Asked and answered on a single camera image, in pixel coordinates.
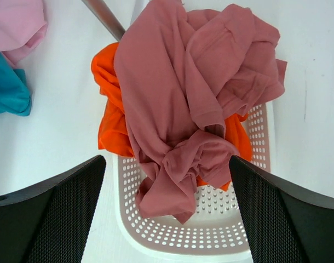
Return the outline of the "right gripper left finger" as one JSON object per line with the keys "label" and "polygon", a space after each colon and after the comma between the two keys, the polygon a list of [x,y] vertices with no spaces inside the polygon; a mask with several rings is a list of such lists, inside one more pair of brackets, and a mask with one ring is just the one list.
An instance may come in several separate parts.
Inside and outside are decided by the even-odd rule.
{"label": "right gripper left finger", "polygon": [[0,262],[81,262],[106,161],[0,196]]}

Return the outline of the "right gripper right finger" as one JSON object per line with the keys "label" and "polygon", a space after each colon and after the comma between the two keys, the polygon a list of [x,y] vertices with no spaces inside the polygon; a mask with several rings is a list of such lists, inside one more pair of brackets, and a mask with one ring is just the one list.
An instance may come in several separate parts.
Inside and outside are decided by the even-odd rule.
{"label": "right gripper right finger", "polygon": [[229,168],[254,262],[334,262],[334,198],[238,156]]}

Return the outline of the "orange t shirt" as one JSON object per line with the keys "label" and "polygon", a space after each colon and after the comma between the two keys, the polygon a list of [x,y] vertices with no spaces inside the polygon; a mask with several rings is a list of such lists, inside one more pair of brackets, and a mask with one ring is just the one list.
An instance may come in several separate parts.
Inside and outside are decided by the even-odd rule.
{"label": "orange t shirt", "polygon": [[[122,100],[122,91],[114,69],[114,58],[119,43],[109,44],[98,52],[91,63],[95,82],[100,87],[100,94],[107,97],[106,108],[98,131],[98,148],[123,157],[134,157],[134,151],[128,136],[126,116]],[[238,155],[252,160],[250,138],[242,122],[248,114],[232,114],[224,120],[226,133],[224,139],[233,144]]]}

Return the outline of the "teal t shirt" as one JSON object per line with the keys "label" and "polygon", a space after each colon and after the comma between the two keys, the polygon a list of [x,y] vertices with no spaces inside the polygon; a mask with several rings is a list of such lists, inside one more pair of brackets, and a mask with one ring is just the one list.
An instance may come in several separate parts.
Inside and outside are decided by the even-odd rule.
{"label": "teal t shirt", "polygon": [[0,114],[8,112],[25,117],[30,114],[31,107],[25,71],[13,69],[0,53]]}

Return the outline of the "dusty rose t shirt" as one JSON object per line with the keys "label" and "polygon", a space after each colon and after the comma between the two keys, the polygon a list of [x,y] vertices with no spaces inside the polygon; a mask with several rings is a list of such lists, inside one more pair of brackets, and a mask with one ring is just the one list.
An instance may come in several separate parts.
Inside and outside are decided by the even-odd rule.
{"label": "dusty rose t shirt", "polygon": [[230,182],[238,154],[225,120],[284,93],[286,62],[275,57],[279,31],[252,13],[186,11],[181,1],[151,1],[118,44],[114,69],[126,126],[146,178],[137,207],[144,218],[196,210],[197,178]]}

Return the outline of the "light pink t shirt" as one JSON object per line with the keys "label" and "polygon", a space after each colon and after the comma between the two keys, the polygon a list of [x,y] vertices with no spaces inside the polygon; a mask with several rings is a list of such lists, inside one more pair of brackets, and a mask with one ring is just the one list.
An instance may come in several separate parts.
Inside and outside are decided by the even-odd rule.
{"label": "light pink t shirt", "polygon": [[40,44],[47,28],[43,1],[0,0],[0,53],[12,67]]}

